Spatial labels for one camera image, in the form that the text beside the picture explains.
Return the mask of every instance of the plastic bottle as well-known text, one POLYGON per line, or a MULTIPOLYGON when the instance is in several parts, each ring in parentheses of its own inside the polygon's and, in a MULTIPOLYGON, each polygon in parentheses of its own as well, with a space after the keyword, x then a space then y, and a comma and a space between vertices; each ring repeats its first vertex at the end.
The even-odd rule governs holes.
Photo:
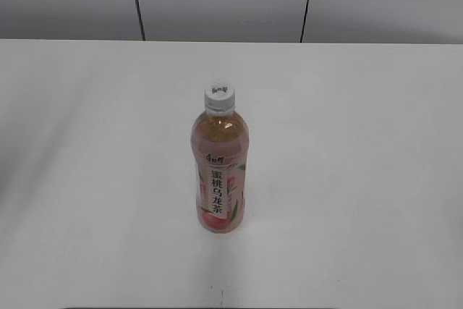
POLYGON ((197 167, 197 216, 208 230, 227 233, 245 211, 245 174, 249 132, 234 111, 234 89, 216 83, 205 90, 205 111, 192 128, 197 167))

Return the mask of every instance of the white table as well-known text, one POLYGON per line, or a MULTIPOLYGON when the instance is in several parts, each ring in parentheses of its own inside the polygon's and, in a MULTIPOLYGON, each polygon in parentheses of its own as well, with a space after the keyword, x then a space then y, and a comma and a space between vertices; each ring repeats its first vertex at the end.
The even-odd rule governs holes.
POLYGON ((0 41, 0 308, 463 308, 463 46, 0 41), (227 79, 247 211, 202 229, 227 79))

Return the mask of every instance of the gray wall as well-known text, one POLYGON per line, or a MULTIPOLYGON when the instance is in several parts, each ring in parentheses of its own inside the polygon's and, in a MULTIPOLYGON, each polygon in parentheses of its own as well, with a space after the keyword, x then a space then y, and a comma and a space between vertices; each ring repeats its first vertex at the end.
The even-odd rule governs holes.
MULTIPOLYGON (((299 42, 307 0, 140 0, 147 40, 299 42)), ((0 38, 141 40, 135 0, 0 0, 0 38)), ((304 42, 463 43, 463 0, 310 0, 304 42)))

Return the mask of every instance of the bottle label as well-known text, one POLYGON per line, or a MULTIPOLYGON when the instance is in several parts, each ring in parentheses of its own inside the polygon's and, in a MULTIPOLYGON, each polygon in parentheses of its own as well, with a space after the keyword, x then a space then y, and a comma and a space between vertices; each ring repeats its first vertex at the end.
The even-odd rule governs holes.
POLYGON ((217 219, 232 222, 245 207, 246 156, 228 166, 210 161, 198 164, 199 208, 217 219))
POLYGON ((226 219, 229 210, 229 193, 227 192, 226 181, 228 175, 226 170, 214 167, 207 168, 208 180, 208 202, 207 209, 219 219, 226 219))

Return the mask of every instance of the bottle cap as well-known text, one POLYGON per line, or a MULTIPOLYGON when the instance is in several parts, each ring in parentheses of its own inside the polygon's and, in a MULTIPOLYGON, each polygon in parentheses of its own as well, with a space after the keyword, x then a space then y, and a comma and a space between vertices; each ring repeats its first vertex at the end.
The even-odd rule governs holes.
POLYGON ((204 90, 204 105, 208 114, 225 116, 234 111, 234 88, 229 83, 214 83, 204 90))

